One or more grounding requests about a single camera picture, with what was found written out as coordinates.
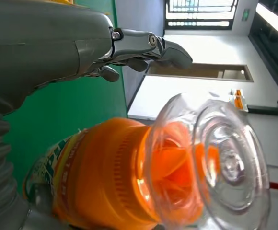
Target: green wall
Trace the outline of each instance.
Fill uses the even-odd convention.
[[[76,3],[108,12],[113,23],[116,21],[111,0],[78,0]],[[114,116],[126,117],[122,68],[114,68],[121,76],[117,82],[82,77],[54,83],[28,96],[22,107],[5,116],[11,124],[5,141],[11,144],[11,152],[7,158],[14,164],[14,176],[17,181],[18,191],[33,162],[51,145],[79,129]]]

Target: gray robot arm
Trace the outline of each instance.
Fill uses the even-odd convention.
[[[187,68],[192,59],[179,45],[149,32],[113,30],[108,17],[80,6],[40,0],[0,0],[0,230],[58,230],[67,225],[30,206],[16,191],[3,142],[2,116],[51,82],[81,76],[119,75],[107,66],[143,71],[155,60]]]

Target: screw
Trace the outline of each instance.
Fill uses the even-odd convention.
[[[121,38],[121,35],[119,33],[119,32],[113,32],[111,34],[111,37],[113,39],[113,40],[119,40]]]
[[[156,46],[156,38],[154,35],[150,35],[148,43],[151,47],[155,47]]]

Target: plastic bottle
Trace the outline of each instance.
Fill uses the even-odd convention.
[[[179,94],[151,126],[113,118],[84,130],[38,169],[51,186],[53,212],[83,229],[250,230],[269,213],[259,142],[233,105],[211,95],[202,104]]]

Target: transparent container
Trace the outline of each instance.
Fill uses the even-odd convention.
[[[166,229],[266,225],[270,184],[261,147],[245,116],[226,100],[173,97],[151,127],[146,150],[144,180]]]

